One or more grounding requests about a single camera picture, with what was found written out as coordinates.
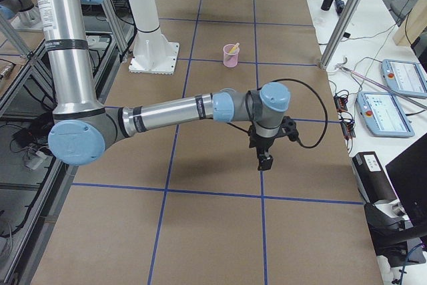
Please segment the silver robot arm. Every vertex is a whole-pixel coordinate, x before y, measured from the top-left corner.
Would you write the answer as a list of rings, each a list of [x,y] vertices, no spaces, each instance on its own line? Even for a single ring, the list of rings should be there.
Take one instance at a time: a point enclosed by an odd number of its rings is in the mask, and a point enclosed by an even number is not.
[[[276,138],[296,140],[296,123],[286,116],[290,92],[277,82],[246,93],[225,89],[146,107],[105,107],[95,92],[81,0],[37,2],[57,98],[48,135],[57,159],[72,166],[90,164],[137,133],[202,119],[250,121],[250,146],[260,170],[271,168],[269,149]]]
[[[39,10],[32,0],[1,0],[1,14],[7,20],[18,16],[28,27],[40,22]]]

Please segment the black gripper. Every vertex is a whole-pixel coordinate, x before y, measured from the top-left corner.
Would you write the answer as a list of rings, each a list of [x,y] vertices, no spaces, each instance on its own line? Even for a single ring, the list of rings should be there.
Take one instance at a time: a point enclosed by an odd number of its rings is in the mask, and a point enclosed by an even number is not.
[[[267,128],[260,124],[252,124],[249,128],[249,148],[256,148],[258,155],[258,170],[270,170],[274,161],[269,153],[272,147],[277,128]]]

